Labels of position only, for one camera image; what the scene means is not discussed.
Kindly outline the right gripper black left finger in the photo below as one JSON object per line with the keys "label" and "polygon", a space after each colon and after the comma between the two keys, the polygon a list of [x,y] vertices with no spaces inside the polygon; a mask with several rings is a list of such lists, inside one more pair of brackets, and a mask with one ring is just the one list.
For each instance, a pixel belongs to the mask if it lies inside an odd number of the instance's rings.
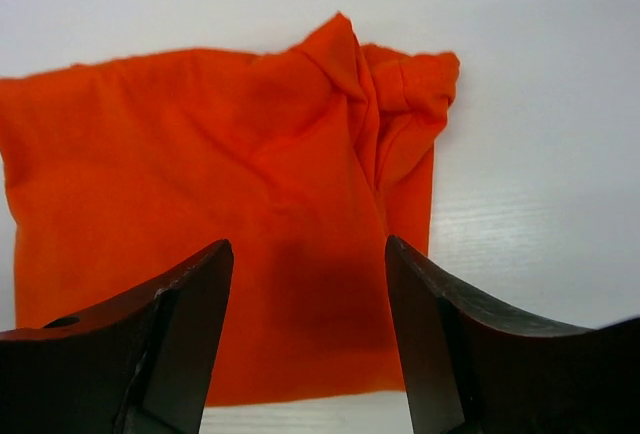
{"label": "right gripper black left finger", "polygon": [[219,240],[87,309],[3,332],[2,432],[199,432],[233,263]]}

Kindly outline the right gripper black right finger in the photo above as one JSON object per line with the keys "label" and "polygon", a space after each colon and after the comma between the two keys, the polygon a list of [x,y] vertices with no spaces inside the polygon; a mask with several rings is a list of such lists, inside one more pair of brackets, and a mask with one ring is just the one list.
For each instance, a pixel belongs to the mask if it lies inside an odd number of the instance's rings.
{"label": "right gripper black right finger", "polygon": [[474,287],[399,237],[386,277],[417,433],[635,433],[639,322],[591,329]]}

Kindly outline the orange t shirt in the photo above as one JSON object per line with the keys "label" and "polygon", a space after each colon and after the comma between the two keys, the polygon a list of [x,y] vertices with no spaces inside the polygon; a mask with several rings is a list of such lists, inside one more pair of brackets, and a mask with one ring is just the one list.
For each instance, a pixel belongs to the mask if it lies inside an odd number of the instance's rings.
{"label": "orange t shirt", "polygon": [[3,79],[17,326],[226,239],[209,405],[402,390],[385,244],[428,245],[459,65],[362,44],[336,15],[276,54],[191,49]]}

